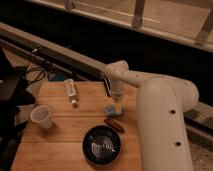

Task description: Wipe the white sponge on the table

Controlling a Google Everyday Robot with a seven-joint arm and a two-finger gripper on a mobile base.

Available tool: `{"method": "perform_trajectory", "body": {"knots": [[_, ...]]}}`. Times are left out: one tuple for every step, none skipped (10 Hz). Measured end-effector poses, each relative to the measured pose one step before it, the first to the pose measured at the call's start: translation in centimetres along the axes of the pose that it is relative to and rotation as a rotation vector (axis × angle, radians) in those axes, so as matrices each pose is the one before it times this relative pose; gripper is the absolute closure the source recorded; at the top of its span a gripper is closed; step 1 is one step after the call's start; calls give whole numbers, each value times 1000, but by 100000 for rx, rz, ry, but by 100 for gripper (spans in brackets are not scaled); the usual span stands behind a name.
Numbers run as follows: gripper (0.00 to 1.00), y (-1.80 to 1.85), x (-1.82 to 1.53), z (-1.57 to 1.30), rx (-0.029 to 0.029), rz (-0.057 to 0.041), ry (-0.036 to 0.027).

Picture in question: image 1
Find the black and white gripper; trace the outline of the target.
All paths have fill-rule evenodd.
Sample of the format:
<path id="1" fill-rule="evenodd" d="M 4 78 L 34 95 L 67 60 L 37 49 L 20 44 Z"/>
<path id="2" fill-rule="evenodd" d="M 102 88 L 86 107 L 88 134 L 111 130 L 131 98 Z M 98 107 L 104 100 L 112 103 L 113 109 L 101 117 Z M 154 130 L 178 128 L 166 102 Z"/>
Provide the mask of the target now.
<path id="1" fill-rule="evenodd" d="M 109 92 L 109 95 L 112 97 L 113 101 L 121 101 L 124 94 L 124 83 L 107 76 L 104 77 L 104 81 L 106 83 L 107 91 Z"/>

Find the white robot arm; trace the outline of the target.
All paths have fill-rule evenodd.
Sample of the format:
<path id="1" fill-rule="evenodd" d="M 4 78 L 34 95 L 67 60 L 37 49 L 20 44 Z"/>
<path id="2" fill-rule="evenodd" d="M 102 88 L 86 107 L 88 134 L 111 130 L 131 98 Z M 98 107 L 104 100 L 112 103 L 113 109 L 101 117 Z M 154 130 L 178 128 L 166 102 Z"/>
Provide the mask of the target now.
<path id="1" fill-rule="evenodd" d="M 184 113 L 199 101 L 196 85 L 173 76 L 133 71 L 125 61 L 106 65 L 103 73 L 115 101 L 122 98 L 124 84 L 137 88 L 142 171 L 194 171 Z"/>

